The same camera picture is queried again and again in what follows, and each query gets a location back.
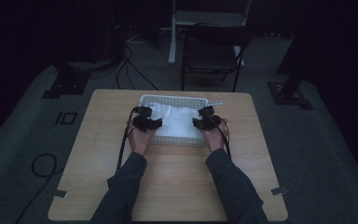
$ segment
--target black chair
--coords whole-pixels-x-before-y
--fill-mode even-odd
[[[235,72],[234,92],[241,70],[242,55],[252,40],[253,32],[245,26],[196,23],[186,27],[182,60],[182,91],[187,70],[191,73],[228,74]],[[240,47],[235,53],[234,46]]]

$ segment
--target person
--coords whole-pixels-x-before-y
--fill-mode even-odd
[[[223,121],[219,128],[227,136],[227,120]],[[132,208],[146,168],[144,155],[156,130],[143,133],[133,125],[130,127],[131,154],[119,171],[107,180],[109,190],[89,223],[131,223]],[[211,152],[206,165],[225,209],[227,222],[269,223],[262,208],[263,201],[257,195],[251,180],[223,149],[225,143],[222,134],[216,128],[200,131]]]

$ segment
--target plastic basket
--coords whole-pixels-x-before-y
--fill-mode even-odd
[[[199,110],[205,107],[209,101],[205,98],[143,95],[140,104],[147,105],[148,103],[159,103],[162,105],[188,107]],[[203,137],[158,136],[155,134],[152,139],[152,144],[203,147],[205,142]]]

